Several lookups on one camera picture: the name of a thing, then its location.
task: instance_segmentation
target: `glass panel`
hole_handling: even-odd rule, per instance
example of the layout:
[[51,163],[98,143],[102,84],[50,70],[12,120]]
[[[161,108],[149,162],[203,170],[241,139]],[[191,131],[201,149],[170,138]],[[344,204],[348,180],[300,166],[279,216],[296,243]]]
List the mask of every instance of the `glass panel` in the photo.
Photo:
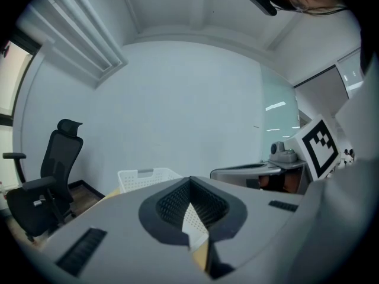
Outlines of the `glass panel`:
[[0,114],[12,115],[18,85],[31,55],[9,42],[7,56],[0,56]]
[[352,98],[354,93],[363,83],[361,75],[361,49],[347,55],[338,61],[338,71],[345,84],[349,98]]
[[264,91],[264,142],[262,160],[268,160],[271,144],[284,141],[299,129],[295,89],[282,76],[261,66]]
[[0,181],[6,190],[18,187],[18,178],[13,160],[4,160],[3,153],[11,153],[13,128],[0,125]]

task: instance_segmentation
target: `office chair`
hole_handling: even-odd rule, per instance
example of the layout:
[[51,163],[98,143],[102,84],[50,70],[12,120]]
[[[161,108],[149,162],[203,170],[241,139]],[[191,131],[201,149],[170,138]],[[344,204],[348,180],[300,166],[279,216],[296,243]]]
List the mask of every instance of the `office chair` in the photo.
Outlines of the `office chair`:
[[7,193],[7,203],[12,216],[25,230],[30,241],[46,230],[65,223],[65,217],[75,214],[70,210],[73,198],[68,188],[71,168],[83,146],[76,134],[82,123],[60,120],[57,130],[50,136],[41,166],[41,179],[26,182],[20,159],[22,153],[3,153],[4,159],[13,159],[22,187]]

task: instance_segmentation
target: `perforated basket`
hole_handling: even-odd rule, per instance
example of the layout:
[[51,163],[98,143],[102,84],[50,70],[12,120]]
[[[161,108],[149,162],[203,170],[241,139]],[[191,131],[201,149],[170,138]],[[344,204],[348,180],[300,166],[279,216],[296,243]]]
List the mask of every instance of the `perforated basket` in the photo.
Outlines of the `perforated basket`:
[[[135,191],[161,182],[182,178],[181,175],[168,168],[144,170],[121,170],[118,172],[120,193]],[[191,251],[196,250],[208,239],[208,231],[200,221],[192,204],[185,212],[182,232],[189,236]]]

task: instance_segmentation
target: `yellow wooden surface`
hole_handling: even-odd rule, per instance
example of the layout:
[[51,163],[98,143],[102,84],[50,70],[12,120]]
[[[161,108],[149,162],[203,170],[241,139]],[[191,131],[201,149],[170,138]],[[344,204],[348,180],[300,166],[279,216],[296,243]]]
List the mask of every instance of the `yellow wooden surface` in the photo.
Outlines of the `yellow wooden surface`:
[[[120,194],[120,189],[117,188],[114,191],[112,191],[109,195],[102,198],[99,202],[104,201],[106,199],[109,199],[113,196],[117,196]],[[205,241],[196,251],[193,252],[193,257],[195,262],[199,265],[201,269],[205,269],[205,264],[207,262],[207,255],[208,255],[208,240]]]

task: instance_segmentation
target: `basket handle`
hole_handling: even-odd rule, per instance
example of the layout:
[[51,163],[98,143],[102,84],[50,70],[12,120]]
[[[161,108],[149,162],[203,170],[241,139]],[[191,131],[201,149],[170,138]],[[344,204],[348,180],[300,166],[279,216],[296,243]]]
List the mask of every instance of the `basket handle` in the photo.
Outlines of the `basket handle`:
[[140,178],[149,178],[154,175],[154,168],[149,168],[149,169],[139,169],[137,170],[137,177]]

